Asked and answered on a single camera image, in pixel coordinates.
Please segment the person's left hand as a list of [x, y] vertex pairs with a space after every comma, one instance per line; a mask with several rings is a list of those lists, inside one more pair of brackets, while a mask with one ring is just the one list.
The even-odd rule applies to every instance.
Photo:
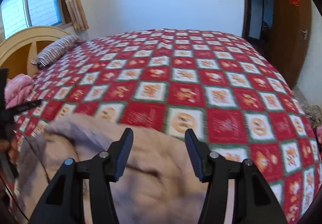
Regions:
[[16, 137], [14, 136], [11, 141], [1, 139], [0, 140], [0, 152], [7, 152], [10, 158], [10, 161], [12, 164], [17, 163], [18, 157], [19, 157], [19, 151], [18, 151], [18, 141]]

